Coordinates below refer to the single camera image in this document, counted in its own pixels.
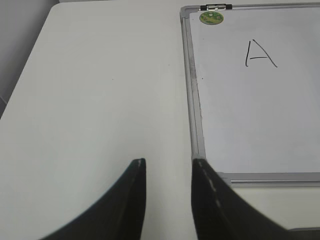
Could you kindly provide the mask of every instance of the round sticker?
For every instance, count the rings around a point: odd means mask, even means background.
[[[200,21],[208,25],[217,25],[222,23],[224,16],[217,11],[206,11],[200,15]]]

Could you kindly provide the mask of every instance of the whiteboard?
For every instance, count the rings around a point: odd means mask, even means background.
[[[320,172],[320,8],[227,10],[218,25],[201,13],[189,21],[208,162]]]

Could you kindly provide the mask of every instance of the whiteboard tray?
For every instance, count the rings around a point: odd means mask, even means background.
[[[277,170],[277,162],[270,161],[270,165],[273,165],[271,168],[266,168],[266,170],[258,170],[252,167],[251,165],[247,165],[248,171],[243,167],[240,168],[240,171],[237,172],[236,167],[232,167],[235,164],[235,157],[232,159],[225,159],[223,164],[217,164],[217,160],[214,159],[214,155],[212,152],[210,155],[206,154],[206,141],[211,141],[210,136],[208,137],[208,126],[203,128],[203,118],[206,118],[203,113],[204,108],[208,108],[208,103],[204,103],[201,101],[202,93],[199,91],[199,85],[201,84],[201,79],[197,79],[197,71],[199,75],[202,77],[203,69],[197,69],[197,64],[195,61],[194,47],[193,47],[193,39],[192,32],[198,33],[196,30],[192,31],[191,20],[192,18],[199,19],[199,15],[202,12],[207,11],[222,11],[222,14],[228,12],[234,12],[235,10],[275,10],[275,9],[301,9],[301,8],[319,8],[320,3],[286,3],[286,4],[255,4],[255,5],[231,5],[231,4],[209,4],[209,5],[193,5],[193,6],[185,6],[181,9],[180,19],[182,26],[182,38],[183,38],[183,51],[184,51],[184,63],[185,63],[185,75],[186,75],[186,86],[187,86],[187,100],[188,100],[188,111],[189,111],[189,123],[190,123],[190,137],[191,137],[191,149],[192,149],[192,159],[194,158],[204,158],[211,164],[213,169],[219,172],[220,176],[233,187],[319,187],[320,186],[320,158],[317,159],[318,163],[315,163],[317,167],[308,169],[308,161],[306,159],[302,159],[301,163],[296,163],[296,166],[291,167],[291,169],[297,169],[294,171],[286,171],[283,170],[285,168],[279,167],[280,171]],[[217,67],[214,71],[222,71],[221,67]]]

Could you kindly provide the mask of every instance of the metal hinge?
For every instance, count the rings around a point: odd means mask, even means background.
[[[200,6],[200,11],[224,11],[231,9],[231,4],[207,4]]]

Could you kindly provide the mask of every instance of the white surface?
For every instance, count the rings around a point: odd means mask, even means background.
[[[200,14],[190,24],[209,163],[225,173],[320,172],[320,8],[225,11],[218,25]],[[278,67],[249,59],[266,57],[253,39]]]
[[[50,8],[58,0],[0,1],[0,97],[7,102]]]
[[[203,2],[51,10],[0,120],[0,239],[35,240],[58,229],[140,157],[147,159],[141,239],[197,239],[179,21],[180,7],[193,4]],[[237,190],[288,228],[319,226],[318,188],[296,189],[295,199],[291,191]]]

